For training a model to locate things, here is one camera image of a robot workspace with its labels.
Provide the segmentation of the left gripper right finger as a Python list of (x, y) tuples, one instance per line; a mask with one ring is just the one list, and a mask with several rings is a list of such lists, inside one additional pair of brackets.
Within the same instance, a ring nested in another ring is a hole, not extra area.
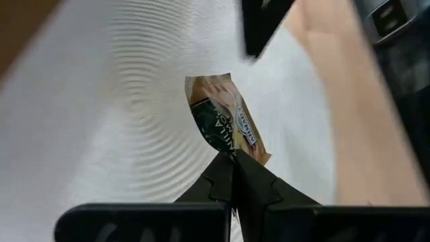
[(430, 242), (430, 207), (322, 205), (237, 151), (244, 242)]

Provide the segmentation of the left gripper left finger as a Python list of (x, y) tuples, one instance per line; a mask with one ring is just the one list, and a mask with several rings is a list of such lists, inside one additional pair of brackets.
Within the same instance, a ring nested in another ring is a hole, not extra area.
[(63, 213), (55, 242), (230, 242), (234, 162), (217, 154), (171, 203), (86, 203)]

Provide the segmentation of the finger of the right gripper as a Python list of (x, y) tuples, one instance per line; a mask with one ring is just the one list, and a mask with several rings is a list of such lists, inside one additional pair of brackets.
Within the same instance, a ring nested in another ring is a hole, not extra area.
[(259, 58), (295, 0), (241, 0), (245, 53)]

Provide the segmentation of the white round woven placemat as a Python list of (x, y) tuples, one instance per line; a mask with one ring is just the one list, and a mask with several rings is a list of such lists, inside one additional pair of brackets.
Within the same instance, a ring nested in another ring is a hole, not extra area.
[(87, 202), (171, 202), (216, 151), (185, 78), (230, 73), (271, 155), (267, 168), (321, 204), (336, 201), (323, 83), (279, 28), (243, 52), (240, 0), (64, 0), (0, 90), (0, 242), (53, 242)]

